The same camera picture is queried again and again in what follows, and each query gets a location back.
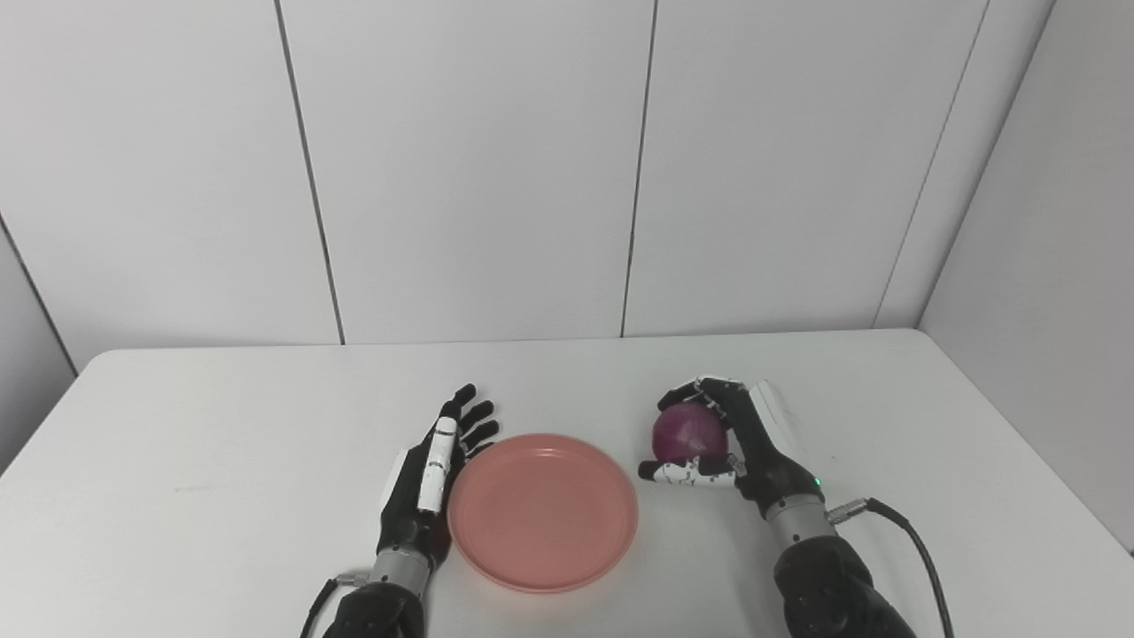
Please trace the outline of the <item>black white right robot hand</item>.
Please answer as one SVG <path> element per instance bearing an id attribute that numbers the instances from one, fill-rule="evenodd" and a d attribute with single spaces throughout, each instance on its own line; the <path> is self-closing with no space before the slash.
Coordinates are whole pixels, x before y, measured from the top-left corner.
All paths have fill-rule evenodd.
<path id="1" fill-rule="evenodd" d="M 822 497 L 821 480 L 804 467 L 796 422 L 769 380 L 753 388 L 716 376 L 692 378 L 665 393 L 658 408 L 706 408 L 741 446 L 741 453 L 700 454 L 676 462 L 638 463 L 641 479 L 687 487 L 729 487 L 758 505 L 762 517 L 788 497 Z"/>

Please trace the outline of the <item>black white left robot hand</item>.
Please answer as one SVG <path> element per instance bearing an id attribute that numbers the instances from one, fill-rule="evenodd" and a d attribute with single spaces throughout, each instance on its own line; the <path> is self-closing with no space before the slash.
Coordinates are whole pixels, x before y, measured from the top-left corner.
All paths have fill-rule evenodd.
<path id="1" fill-rule="evenodd" d="M 466 465 L 493 445 L 500 432 L 494 405 L 477 401 L 472 383 L 457 389 L 416 446 L 401 459 L 400 473 L 380 518 L 376 553 L 412 548 L 435 570 L 448 558 L 451 534 L 448 504 L 451 488 Z"/>

